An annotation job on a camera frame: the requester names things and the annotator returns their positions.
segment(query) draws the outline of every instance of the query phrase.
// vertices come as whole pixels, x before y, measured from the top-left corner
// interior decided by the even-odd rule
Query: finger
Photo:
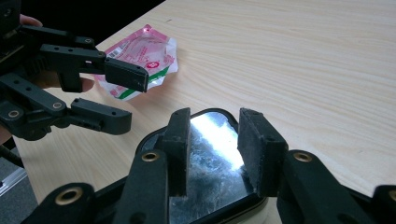
[[[0,126],[0,145],[3,145],[11,137],[11,133],[4,127]]]
[[[49,72],[49,71],[44,71],[41,72],[38,77],[34,80],[34,83],[42,88],[51,88],[51,87],[61,87],[61,84],[59,83],[59,78],[58,75],[55,72]],[[85,77],[81,78],[81,85],[82,85],[82,91],[88,91],[92,89],[94,85],[94,81]]]
[[[20,15],[20,23],[22,25],[43,26],[43,23],[41,21],[38,21],[33,17],[28,17],[22,14]]]

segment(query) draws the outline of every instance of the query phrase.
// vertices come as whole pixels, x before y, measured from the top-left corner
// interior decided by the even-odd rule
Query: mirror
[[[169,220],[215,223],[242,216],[265,201],[253,192],[237,149],[238,123],[227,111],[207,109],[191,116],[187,196],[169,198]],[[166,127],[149,134],[137,152],[154,148]]]

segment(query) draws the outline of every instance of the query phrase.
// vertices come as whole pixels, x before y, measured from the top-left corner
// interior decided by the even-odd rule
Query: plastic bag
[[[167,74],[177,71],[177,42],[150,25],[128,35],[105,51],[107,57],[133,63],[148,71],[148,90],[160,86]],[[106,82],[105,75],[94,75],[107,93],[122,101],[140,94],[140,91]]]

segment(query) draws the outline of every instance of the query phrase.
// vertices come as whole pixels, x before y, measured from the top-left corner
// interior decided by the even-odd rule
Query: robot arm
[[[32,80],[43,71],[54,71],[63,91],[82,92],[79,74],[88,73],[145,92],[149,73],[140,66],[107,58],[91,38],[21,25],[20,8],[21,0],[0,1],[0,124],[29,141],[44,137],[52,125],[65,128],[73,124],[111,134],[129,132],[130,112],[83,99],[67,108]]]

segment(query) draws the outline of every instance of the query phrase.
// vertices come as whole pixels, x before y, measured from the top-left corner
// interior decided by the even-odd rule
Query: light wood surface
[[[98,48],[145,24],[177,41],[178,72],[128,102],[99,85],[49,90],[68,104],[82,97],[129,110],[133,121],[123,135],[69,127],[17,139],[39,202],[70,182],[98,190],[125,177],[139,142],[184,107],[236,118],[240,107],[258,110],[341,184],[368,196],[396,184],[395,1],[167,0]]]

